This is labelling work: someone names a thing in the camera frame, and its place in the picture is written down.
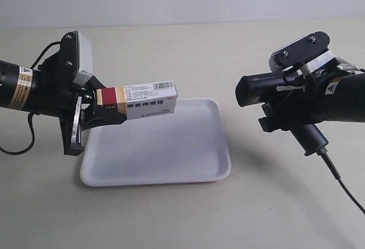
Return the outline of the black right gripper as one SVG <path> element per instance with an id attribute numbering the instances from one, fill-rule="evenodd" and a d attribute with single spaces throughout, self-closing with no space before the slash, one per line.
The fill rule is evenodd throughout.
<path id="1" fill-rule="evenodd" d="M 288 76 L 285 73 L 258 75 L 258 101 L 265 114 L 259 123 L 265 132 L 322 122 L 314 117 L 313 110 L 319 82 L 312 75 L 305 79 L 296 72 Z"/>

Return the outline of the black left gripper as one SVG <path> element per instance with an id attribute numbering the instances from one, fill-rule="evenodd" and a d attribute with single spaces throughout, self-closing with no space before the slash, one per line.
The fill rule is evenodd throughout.
<path id="1" fill-rule="evenodd" d="M 84 151 L 82 131 L 127 120 L 126 114 L 96 103 L 90 104 L 82 116 L 84 96 L 96 101 L 96 90 L 107 87 L 81 69 L 78 48 L 61 48 L 38 67 L 36 74 L 34 108 L 41 115 L 58 118 L 65 155 L 78 156 Z"/>

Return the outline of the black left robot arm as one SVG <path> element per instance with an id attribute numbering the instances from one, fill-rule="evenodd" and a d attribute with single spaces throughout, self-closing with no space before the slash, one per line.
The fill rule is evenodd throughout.
<path id="1" fill-rule="evenodd" d="M 105 86 L 92 76 L 83 85 L 75 84 L 80 56 L 77 51 L 59 50 L 37 70 L 1 62 L 1 107 L 28 112 L 28 124 L 35 115 L 56 117 L 60 123 L 65 155 L 84 151 L 82 131 L 125 122 L 126 114 L 103 108 L 95 93 Z"/>

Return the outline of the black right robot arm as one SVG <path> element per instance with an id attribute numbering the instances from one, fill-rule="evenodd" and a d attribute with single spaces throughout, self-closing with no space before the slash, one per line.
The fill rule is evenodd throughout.
<path id="1" fill-rule="evenodd" d="M 265 132 L 317 124 L 323 121 L 364 122 L 364 73 L 344 71 L 322 76 L 317 85 L 294 91 L 280 105 L 259 119 Z"/>

